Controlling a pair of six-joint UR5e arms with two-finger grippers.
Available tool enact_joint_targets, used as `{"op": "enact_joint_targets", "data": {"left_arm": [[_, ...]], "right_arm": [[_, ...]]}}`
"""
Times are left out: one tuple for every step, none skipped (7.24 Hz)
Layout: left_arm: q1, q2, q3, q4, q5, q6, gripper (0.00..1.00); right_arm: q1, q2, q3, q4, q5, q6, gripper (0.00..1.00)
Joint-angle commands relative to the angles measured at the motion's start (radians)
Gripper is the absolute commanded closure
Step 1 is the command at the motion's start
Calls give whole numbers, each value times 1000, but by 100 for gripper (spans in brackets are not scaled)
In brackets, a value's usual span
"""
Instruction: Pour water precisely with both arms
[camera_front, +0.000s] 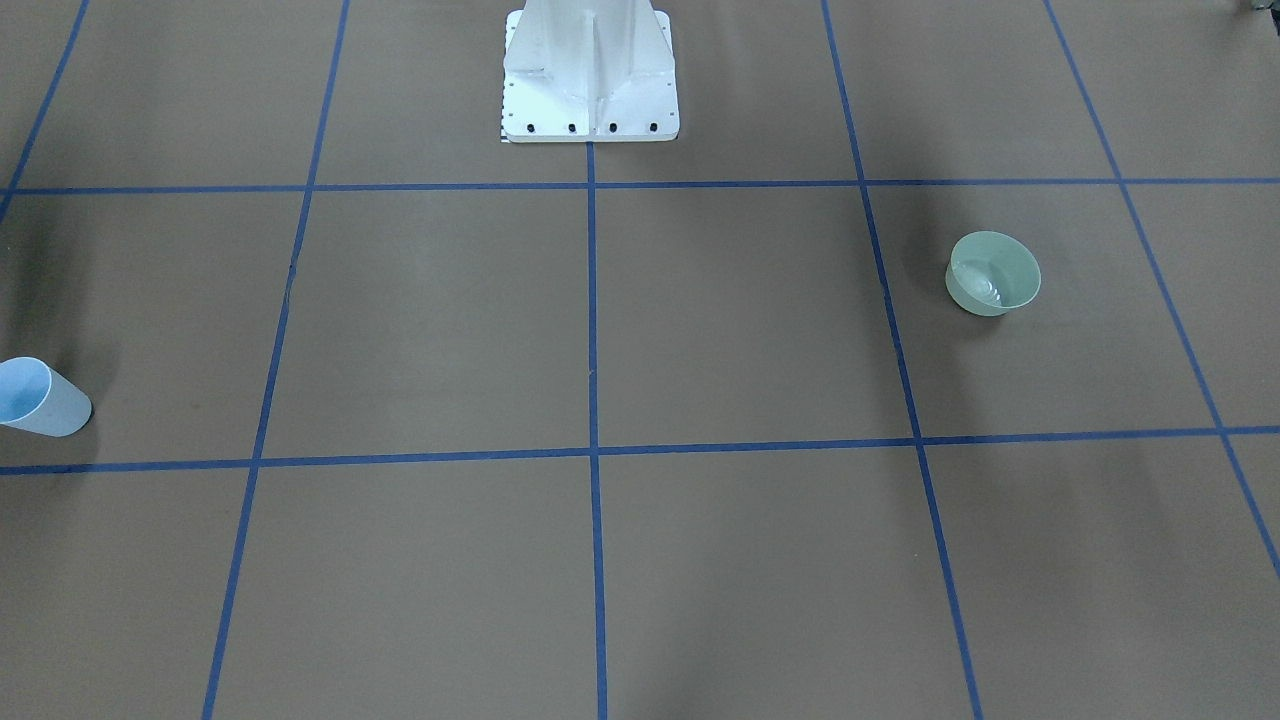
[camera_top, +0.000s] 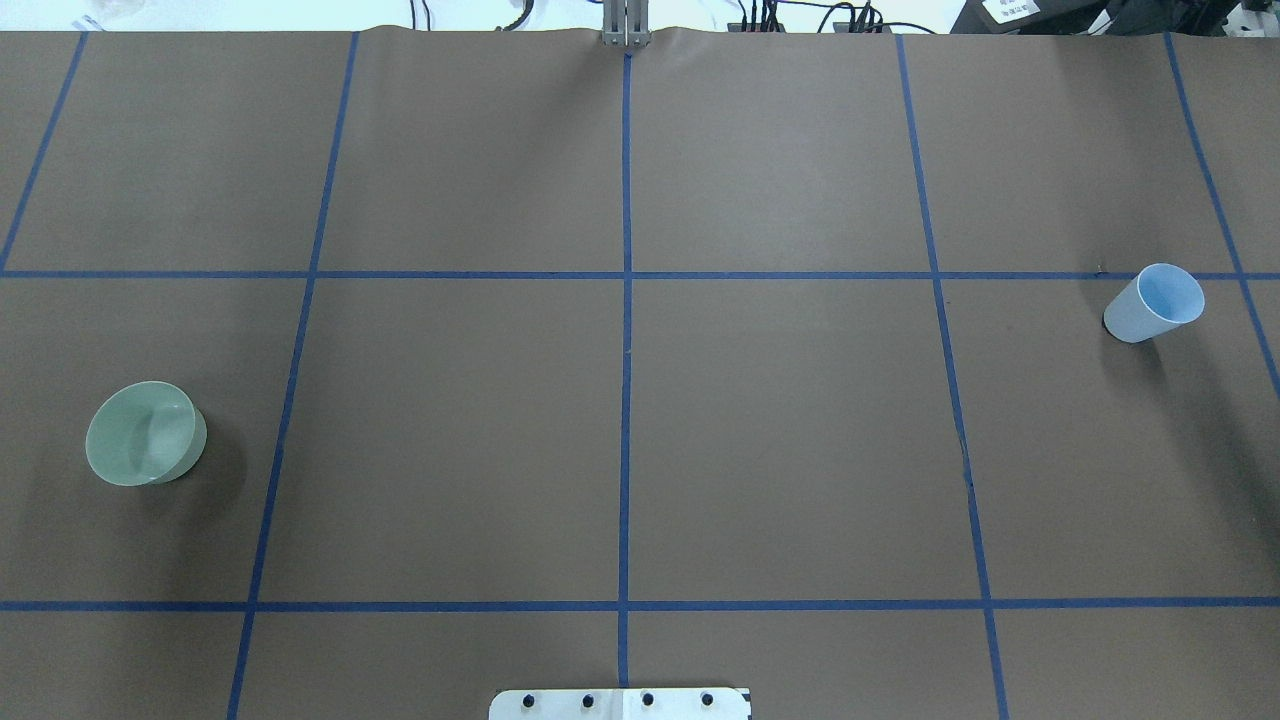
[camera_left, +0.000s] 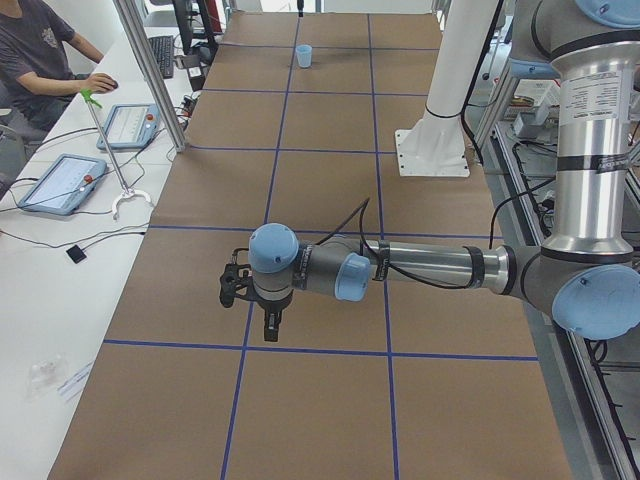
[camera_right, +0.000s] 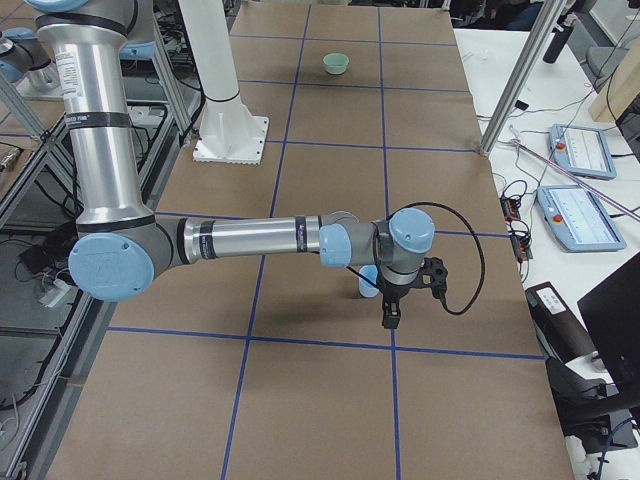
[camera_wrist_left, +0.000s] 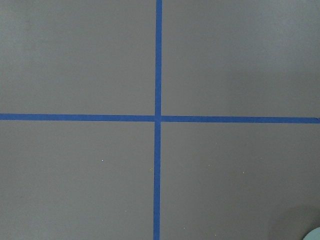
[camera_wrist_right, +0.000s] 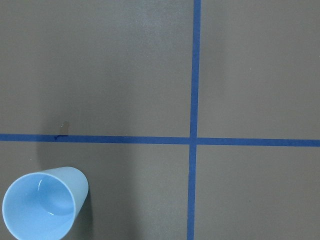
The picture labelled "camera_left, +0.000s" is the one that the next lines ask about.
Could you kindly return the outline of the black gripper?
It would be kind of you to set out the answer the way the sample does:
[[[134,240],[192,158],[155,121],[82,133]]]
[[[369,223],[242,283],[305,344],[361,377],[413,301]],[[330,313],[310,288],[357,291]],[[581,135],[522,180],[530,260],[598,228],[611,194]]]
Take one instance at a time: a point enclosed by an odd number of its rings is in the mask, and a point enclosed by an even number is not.
[[[263,337],[265,342],[273,342],[279,339],[279,328],[282,321],[282,312],[293,299],[293,291],[288,290],[278,294],[276,298],[266,298],[256,293],[256,302],[265,311]]]

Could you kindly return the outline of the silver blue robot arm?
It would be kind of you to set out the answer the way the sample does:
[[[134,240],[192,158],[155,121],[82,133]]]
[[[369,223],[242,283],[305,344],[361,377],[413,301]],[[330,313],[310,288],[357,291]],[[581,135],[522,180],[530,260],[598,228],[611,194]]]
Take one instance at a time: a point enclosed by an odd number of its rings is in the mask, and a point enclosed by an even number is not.
[[[295,290],[358,301],[371,281],[390,277],[517,297],[591,340],[637,326],[639,275],[621,231],[639,5],[520,1],[513,25],[513,63],[547,64],[561,79],[551,235],[539,247],[486,250],[337,237],[307,244],[284,225],[263,225],[249,242],[245,281],[264,310],[266,340],[277,340]]]

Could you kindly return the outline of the person's hand on mouse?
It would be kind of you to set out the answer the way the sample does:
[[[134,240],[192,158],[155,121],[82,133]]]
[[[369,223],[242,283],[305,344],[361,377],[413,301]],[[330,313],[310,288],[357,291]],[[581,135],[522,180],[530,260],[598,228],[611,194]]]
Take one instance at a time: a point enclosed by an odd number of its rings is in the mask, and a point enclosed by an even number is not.
[[[84,81],[84,87],[93,93],[108,93],[118,88],[118,82],[108,74],[95,73]]]

